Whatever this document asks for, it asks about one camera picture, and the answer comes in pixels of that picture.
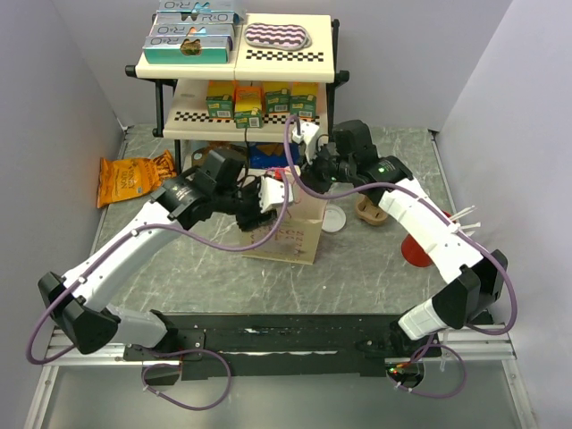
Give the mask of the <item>pink white paper bag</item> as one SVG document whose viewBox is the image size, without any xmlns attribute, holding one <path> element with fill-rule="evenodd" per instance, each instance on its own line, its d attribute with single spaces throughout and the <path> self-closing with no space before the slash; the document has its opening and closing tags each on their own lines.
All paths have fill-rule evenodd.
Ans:
<svg viewBox="0 0 572 429">
<path fill-rule="evenodd" d="M 243 252 L 244 257 L 312 265 L 322 233 L 326 201 L 314 198 L 294 181 L 290 168 L 272 171 L 285 173 L 292 186 L 293 204 L 288 207 L 279 230 L 264 245 Z"/>
</svg>

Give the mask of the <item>brown chip bag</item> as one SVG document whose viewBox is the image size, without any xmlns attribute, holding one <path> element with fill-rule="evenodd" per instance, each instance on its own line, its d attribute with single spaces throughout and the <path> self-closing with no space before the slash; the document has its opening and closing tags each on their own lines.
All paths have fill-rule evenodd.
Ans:
<svg viewBox="0 0 572 429">
<path fill-rule="evenodd" d="M 197 148 L 185 158 L 184 169 L 188 170 L 201 166 L 205 162 L 207 155 L 215 149 L 229 149 L 243 159 L 245 166 L 248 165 L 248 151 L 246 147 L 231 142 L 208 141 L 203 147 Z"/>
</svg>

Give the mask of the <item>teal box back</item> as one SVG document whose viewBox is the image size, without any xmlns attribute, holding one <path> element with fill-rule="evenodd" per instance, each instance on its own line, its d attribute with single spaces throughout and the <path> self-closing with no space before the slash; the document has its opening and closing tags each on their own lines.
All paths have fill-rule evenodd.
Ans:
<svg viewBox="0 0 572 429">
<path fill-rule="evenodd" d="M 236 13 L 246 14 L 241 1 L 233 0 L 165 0 L 160 1 L 159 12 Z"/>
</svg>

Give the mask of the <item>orange chip bag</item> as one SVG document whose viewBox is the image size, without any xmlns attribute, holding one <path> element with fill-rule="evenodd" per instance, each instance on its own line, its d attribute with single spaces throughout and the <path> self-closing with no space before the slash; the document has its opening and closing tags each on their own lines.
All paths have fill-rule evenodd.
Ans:
<svg viewBox="0 0 572 429">
<path fill-rule="evenodd" d="M 155 158 L 100 159 L 97 208 L 143 197 L 176 176 L 174 158 L 165 150 Z"/>
</svg>

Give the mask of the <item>stack of white lids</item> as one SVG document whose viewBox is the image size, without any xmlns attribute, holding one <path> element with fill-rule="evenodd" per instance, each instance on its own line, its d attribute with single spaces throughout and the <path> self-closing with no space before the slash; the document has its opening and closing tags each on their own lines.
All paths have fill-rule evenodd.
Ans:
<svg viewBox="0 0 572 429">
<path fill-rule="evenodd" d="M 346 222 L 345 212 L 339 206 L 329 204 L 324 210 L 322 231 L 328 233 L 339 232 L 344 228 Z"/>
</svg>

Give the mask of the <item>wavy striped sleep mask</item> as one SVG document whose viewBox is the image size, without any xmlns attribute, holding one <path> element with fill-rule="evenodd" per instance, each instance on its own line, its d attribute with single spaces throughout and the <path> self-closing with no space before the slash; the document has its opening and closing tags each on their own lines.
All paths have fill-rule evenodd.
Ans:
<svg viewBox="0 0 572 429">
<path fill-rule="evenodd" d="M 267 24 L 255 22 L 244 30 L 248 45 L 269 47 L 284 51 L 299 51 L 312 45 L 307 30 L 295 24 Z"/>
</svg>

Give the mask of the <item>cream three-tier shelf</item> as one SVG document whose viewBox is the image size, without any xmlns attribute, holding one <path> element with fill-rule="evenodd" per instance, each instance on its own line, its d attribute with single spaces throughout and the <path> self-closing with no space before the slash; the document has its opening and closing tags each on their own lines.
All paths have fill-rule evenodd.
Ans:
<svg viewBox="0 0 572 429">
<path fill-rule="evenodd" d="M 294 23 L 305 27 L 312 44 L 298 52 L 249 46 L 243 29 L 237 29 L 235 50 L 225 64 L 151 64 L 145 57 L 128 65 L 131 78 L 155 85 L 156 138 L 174 142 L 178 167 L 185 160 L 182 144 L 191 140 L 230 142 L 280 142 L 284 114 L 272 115 L 259 129 L 239 130 L 230 119 L 211 119 L 206 112 L 206 87 L 211 80 L 234 80 L 241 85 L 263 81 L 315 82 L 318 85 L 317 123 L 322 132 L 332 133 L 335 91 L 349 81 L 348 71 L 336 69 L 338 20 L 329 15 L 251 13 L 248 22 Z"/>
</svg>

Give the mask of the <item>cardboard cup carrier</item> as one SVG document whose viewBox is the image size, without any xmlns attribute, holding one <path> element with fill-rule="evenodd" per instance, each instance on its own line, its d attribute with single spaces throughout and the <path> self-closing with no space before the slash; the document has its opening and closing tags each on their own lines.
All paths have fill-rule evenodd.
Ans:
<svg viewBox="0 0 572 429">
<path fill-rule="evenodd" d="M 357 199 L 355 213 L 360 220 L 372 226 L 381 226 L 389 217 L 379 206 L 363 195 Z"/>
</svg>

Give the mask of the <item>orange yellow juice carton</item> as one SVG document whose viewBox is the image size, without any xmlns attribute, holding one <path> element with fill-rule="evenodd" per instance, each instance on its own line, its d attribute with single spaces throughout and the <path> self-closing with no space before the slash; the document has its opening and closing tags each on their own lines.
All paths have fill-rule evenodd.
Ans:
<svg viewBox="0 0 572 429">
<path fill-rule="evenodd" d="M 237 129 L 263 127 L 263 93 L 257 86 L 238 87 L 235 93 L 234 122 Z"/>
</svg>

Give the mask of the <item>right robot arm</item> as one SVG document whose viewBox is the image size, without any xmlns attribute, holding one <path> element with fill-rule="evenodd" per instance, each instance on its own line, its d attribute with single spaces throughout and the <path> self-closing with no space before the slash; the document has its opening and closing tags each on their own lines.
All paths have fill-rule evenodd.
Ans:
<svg viewBox="0 0 572 429">
<path fill-rule="evenodd" d="M 437 267 L 445 286 L 412 307 L 391 333 L 391 348 L 401 356 L 419 349 L 422 338 L 445 328 L 470 324 L 502 291 L 507 258 L 498 250 L 489 256 L 428 197 L 413 173 L 395 156 L 379 156 L 369 127 L 360 120 L 333 130 L 335 150 L 329 151 L 312 122 L 301 122 L 291 138 L 305 146 L 300 179 L 315 194 L 333 183 L 349 183 L 393 218 Z"/>
</svg>

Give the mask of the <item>green juice carton right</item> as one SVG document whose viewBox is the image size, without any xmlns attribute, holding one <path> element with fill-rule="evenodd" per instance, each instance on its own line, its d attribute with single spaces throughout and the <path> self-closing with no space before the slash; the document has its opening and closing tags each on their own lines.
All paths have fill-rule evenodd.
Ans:
<svg viewBox="0 0 572 429">
<path fill-rule="evenodd" d="M 290 113 L 300 118 L 314 119 L 318 88 L 315 82 L 293 82 L 290 92 Z"/>
</svg>

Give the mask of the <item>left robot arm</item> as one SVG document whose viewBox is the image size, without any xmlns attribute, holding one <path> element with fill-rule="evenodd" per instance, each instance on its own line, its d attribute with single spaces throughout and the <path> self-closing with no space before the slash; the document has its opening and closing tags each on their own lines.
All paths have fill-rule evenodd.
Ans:
<svg viewBox="0 0 572 429">
<path fill-rule="evenodd" d="M 204 163 L 166 180 L 116 236 L 64 275 L 45 274 L 38 288 L 47 315 L 81 354 L 110 342 L 144 347 L 154 358 L 170 357 L 179 329 L 156 310 L 112 306 L 117 291 L 159 250 L 212 214 L 235 217 L 242 231 L 278 226 L 293 195 L 289 184 L 246 174 L 243 156 L 210 152 Z"/>
</svg>

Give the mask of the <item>red cup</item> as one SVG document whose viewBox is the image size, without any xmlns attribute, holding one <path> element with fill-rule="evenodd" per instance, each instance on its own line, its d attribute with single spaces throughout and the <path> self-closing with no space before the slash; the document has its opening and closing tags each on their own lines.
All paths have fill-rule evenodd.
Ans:
<svg viewBox="0 0 572 429">
<path fill-rule="evenodd" d="M 415 267 L 426 268 L 433 265 L 433 260 L 410 234 L 401 242 L 400 250 L 404 259 Z"/>
</svg>

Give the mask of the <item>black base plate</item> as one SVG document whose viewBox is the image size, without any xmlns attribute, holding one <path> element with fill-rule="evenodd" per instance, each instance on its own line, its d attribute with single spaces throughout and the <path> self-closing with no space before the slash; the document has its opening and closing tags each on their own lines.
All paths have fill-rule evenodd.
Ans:
<svg viewBox="0 0 572 429">
<path fill-rule="evenodd" d="M 393 314 L 170 314 L 176 336 L 153 351 L 131 344 L 127 361 L 178 364 L 185 381 L 211 376 L 359 374 L 384 377 L 412 341 Z"/>
</svg>

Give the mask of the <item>green juice carton left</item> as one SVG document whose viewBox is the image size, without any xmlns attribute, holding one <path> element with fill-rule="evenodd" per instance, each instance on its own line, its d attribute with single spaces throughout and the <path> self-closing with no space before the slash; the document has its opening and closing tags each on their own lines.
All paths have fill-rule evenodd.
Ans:
<svg viewBox="0 0 572 429">
<path fill-rule="evenodd" d="M 211 118 L 232 119 L 235 85 L 231 81 L 211 81 L 206 91 L 206 109 Z"/>
</svg>

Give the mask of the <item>green juice carton middle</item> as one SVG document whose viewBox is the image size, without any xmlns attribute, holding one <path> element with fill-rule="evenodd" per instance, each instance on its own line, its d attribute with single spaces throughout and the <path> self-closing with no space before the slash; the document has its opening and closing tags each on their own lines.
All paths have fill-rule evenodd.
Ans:
<svg viewBox="0 0 572 429">
<path fill-rule="evenodd" d="M 264 81 L 263 93 L 266 114 L 284 114 L 290 110 L 290 83 Z"/>
</svg>

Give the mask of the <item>teal box front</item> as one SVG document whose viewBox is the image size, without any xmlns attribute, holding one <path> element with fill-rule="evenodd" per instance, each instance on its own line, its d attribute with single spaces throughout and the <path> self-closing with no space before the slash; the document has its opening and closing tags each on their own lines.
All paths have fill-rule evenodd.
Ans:
<svg viewBox="0 0 572 429">
<path fill-rule="evenodd" d="M 143 55 L 151 64 L 225 64 L 231 48 L 226 36 L 150 36 Z"/>
</svg>

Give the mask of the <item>teal box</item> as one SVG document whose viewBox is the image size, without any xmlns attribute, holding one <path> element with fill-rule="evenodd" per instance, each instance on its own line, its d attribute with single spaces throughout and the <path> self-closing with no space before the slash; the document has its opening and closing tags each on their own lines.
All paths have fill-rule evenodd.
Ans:
<svg viewBox="0 0 572 429">
<path fill-rule="evenodd" d="M 232 24 L 239 18 L 234 13 L 158 12 L 154 24 Z"/>
<path fill-rule="evenodd" d="M 225 64 L 231 48 L 226 36 L 150 36 L 143 55 L 151 64 Z"/>
<path fill-rule="evenodd" d="M 159 12 L 236 13 L 246 14 L 241 1 L 233 0 L 165 0 L 160 1 Z"/>
<path fill-rule="evenodd" d="M 184 23 L 158 23 L 150 30 L 151 37 L 166 36 L 221 36 L 235 37 L 235 30 L 231 24 L 184 24 Z"/>
</svg>

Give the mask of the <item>green juice carton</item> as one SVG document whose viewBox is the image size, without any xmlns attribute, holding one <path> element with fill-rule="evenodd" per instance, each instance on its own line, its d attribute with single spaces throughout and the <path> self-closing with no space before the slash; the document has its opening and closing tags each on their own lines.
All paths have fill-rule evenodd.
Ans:
<svg viewBox="0 0 572 429">
<path fill-rule="evenodd" d="M 315 82 L 293 82 L 290 92 L 290 113 L 300 118 L 314 119 L 318 88 Z"/>
<path fill-rule="evenodd" d="M 290 110 L 290 83 L 264 81 L 263 93 L 266 114 L 284 114 Z"/>
<path fill-rule="evenodd" d="M 231 81 L 211 81 L 206 91 L 206 109 L 211 118 L 232 119 L 235 85 Z"/>
</svg>

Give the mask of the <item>blue tortilla chip bag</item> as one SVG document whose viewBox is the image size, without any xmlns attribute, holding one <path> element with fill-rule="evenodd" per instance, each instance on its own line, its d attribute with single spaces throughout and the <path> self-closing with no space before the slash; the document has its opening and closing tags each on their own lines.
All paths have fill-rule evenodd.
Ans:
<svg viewBox="0 0 572 429">
<path fill-rule="evenodd" d="M 250 168 L 266 170 L 288 165 L 282 143 L 251 142 L 247 146 Z"/>
</svg>

